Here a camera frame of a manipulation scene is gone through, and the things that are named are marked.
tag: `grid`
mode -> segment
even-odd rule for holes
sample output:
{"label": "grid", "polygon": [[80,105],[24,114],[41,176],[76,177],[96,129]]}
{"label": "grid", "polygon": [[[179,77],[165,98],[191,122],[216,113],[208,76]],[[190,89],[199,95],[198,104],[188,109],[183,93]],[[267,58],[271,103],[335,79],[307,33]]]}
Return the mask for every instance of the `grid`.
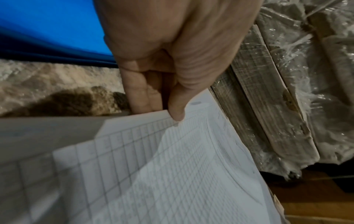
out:
{"label": "grid", "polygon": [[206,111],[0,166],[0,224],[254,223],[205,154]]}

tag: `paper sheet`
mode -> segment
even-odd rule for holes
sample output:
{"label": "paper sheet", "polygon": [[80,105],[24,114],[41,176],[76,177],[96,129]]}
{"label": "paper sheet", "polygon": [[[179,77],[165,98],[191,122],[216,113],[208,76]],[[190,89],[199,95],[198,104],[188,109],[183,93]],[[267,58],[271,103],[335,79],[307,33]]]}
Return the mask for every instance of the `paper sheet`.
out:
{"label": "paper sheet", "polygon": [[181,123],[107,118],[92,140],[0,164],[0,224],[280,223],[250,153],[200,99]]}

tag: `human hand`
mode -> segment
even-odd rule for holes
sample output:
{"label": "human hand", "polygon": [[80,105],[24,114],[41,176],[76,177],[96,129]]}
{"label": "human hand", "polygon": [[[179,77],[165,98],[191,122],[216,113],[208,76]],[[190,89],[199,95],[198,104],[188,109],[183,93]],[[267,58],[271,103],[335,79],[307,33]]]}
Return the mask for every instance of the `human hand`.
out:
{"label": "human hand", "polygon": [[262,0],[95,0],[135,114],[188,102],[232,62]]}

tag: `blue object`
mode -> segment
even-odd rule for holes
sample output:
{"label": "blue object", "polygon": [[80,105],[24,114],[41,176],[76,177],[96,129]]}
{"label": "blue object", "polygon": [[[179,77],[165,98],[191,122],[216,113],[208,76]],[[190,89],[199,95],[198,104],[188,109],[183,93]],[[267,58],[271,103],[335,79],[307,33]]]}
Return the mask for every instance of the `blue object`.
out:
{"label": "blue object", "polygon": [[116,67],[92,0],[0,0],[3,58]]}

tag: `skin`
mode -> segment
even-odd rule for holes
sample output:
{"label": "skin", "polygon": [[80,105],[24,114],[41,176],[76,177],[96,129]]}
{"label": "skin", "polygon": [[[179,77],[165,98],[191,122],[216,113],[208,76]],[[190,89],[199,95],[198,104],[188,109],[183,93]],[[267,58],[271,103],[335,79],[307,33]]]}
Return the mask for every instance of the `skin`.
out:
{"label": "skin", "polygon": [[94,0],[134,114],[184,108],[230,65],[262,0]]}

